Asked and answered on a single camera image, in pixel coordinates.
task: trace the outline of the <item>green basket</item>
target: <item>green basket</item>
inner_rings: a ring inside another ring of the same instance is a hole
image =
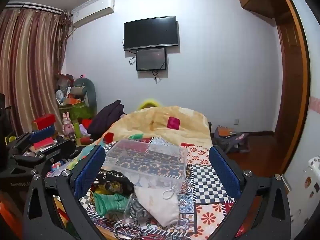
[[[77,120],[78,118],[89,119],[93,117],[93,114],[84,101],[71,105],[59,106],[59,112],[63,118],[63,113],[69,112],[70,119]]]

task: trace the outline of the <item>stuffed animal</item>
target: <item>stuffed animal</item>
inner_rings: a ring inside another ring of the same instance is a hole
[[[64,135],[68,136],[71,141],[76,143],[75,131],[74,131],[73,124],[71,123],[71,120],[69,118],[69,112],[67,112],[67,114],[63,113],[62,123],[63,123],[62,129],[63,129]]]

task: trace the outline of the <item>drawstring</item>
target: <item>drawstring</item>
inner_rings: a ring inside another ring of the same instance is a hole
[[[162,193],[162,198],[163,198],[163,199],[166,199],[166,200],[172,198],[173,195],[174,195],[174,188],[175,188],[175,186],[176,186],[176,185],[173,185],[172,188],[165,190],[165,191]],[[164,197],[164,194],[165,194],[166,192],[172,192],[172,194],[171,194],[169,197]]]

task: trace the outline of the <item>curtain rod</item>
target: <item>curtain rod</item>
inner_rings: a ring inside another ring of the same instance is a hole
[[[45,12],[51,12],[55,14],[61,14],[63,10],[57,9],[54,7],[50,6],[45,6],[41,4],[36,4],[36,3],[22,3],[22,2],[9,2],[6,6],[6,8],[28,8],[28,9],[35,9],[39,11],[45,11]]]

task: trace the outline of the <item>air conditioner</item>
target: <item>air conditioner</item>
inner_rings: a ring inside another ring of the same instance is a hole
[[[86,23],[92,22],[100,17],[115,11],[115,0],[99,0],[80,9],[73,14],[73,25],[79,28]]]

